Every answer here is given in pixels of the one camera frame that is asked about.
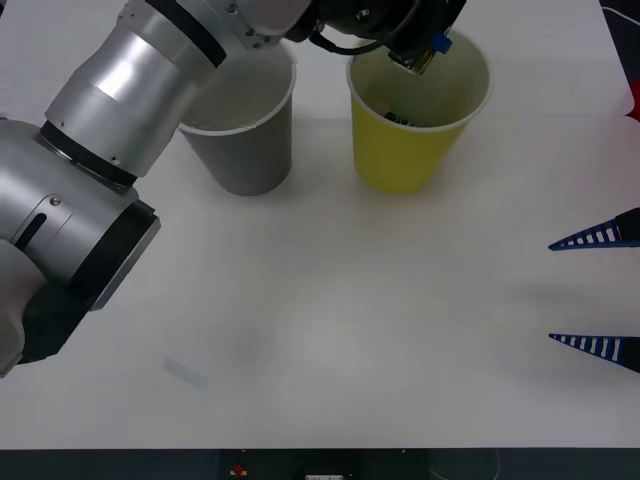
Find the cup rim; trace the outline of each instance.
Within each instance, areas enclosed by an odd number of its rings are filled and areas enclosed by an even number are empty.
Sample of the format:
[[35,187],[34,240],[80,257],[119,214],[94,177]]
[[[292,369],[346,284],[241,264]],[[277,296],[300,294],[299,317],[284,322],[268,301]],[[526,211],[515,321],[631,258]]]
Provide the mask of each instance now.
[[436,133],[436,132],[446,132],[449,130],[453,130],[455,128],[458,128],[460,126],[463,126],[469,123],[471,119],[473,119],[476,115],[478,115],[489,102],[489,98],[491,97],[491,93],[493,91],[493,71],[491,68],[491,63],[489,63],[489,60],[487,59],[487,55],[484,53],[484,50],[482,50],[482,48],[480,48],[480,46],[476,42],[474,42],[468,35],[465,35],[459,30],[453,29],[452,31],[456,35],[459,35],[460,37],[463,37],[464,39],[466,39],[469,43],[471,43],[471,45],[473,45],[476,48],[476,50],[478,50],[478,52],[480,53],[480,56],[482,57],[482,60],[484,61],[484,64],[487,67],[487,71],[489,72],[489,85],[487,85],[487,91],[484,95],[484,98],[482,99],[480,104],[473,110],[473,112],[469,113],[467,116],[461,118],[460,120],[456,120],[455,122],[448,123],[446,125],[440,125],[439,127],[411,127],[411,126],[402,125],[400,123],[396,123],[387,118],[384,118],[382,115],[380,115],[371,107],[369,107],[369,105],[367,105],[364,100],[362,100],[362,98],[360,97],[360,94],[357,92],[355,86],[353,85],[353,79],[351,78],[351,67],[353,66],[353,63],[355,62],[357,57],[351,57],[351,59],[349,60],[349,63],[347,64],[347,84],[349,85],[349,90],[351,91],[352,98],[355,98],[358,104],[360,104],[360,106],[364,108],[373,118],[375,118],[379,122],[382,122],[386,125],[394,127],[397,130],[405,130],[407,132],[413,132],[413,133]]
[[291,60],[291,82],[289,84],[289,89],[287,90],[287,93],[282,98],[282,101],[273,110],[271,110],[271,112],[269,112],[267,115],[262,117],[253,125],[234,128],[233,130],[200,130],[198,128],[190,127],[189,125],[186,125],[184,123],[180,123],[180,125],[178,126],[180,131],[185,133],[191,133],[193,135],[200,135],[203,137],[228,137],[231,135],[238,135],[239,133],[244,133],[250,130],[254,130],[260,127],[261,125],[264,125],[265,123],[267,123],[273,117],[275,117],[278,113],[280,113],[280,111],[285,107],[285,105],[289,103],[289,101],[291,100],[291,97],[293,96],[293,90],[296,86],[297,76],[298,76],[298,72],[297,72],[296,64],[293,60],[293,56],[291,55],[291,52],[289,51],[289,49],[285,48],[285,50],[287,52],[287,56]]

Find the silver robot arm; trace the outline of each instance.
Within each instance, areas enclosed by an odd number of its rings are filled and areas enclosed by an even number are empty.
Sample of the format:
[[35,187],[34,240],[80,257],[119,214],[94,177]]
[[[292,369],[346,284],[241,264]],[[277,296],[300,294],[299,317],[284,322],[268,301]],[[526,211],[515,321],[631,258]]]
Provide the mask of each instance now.
[[[56,354],[135,265],[160,221],[133,184],[228,58],[308,38],[420,71],[464,2],[129,0],[42,127],[0,118],[0,375]],[[324,24],[373,43],[337,47]]]

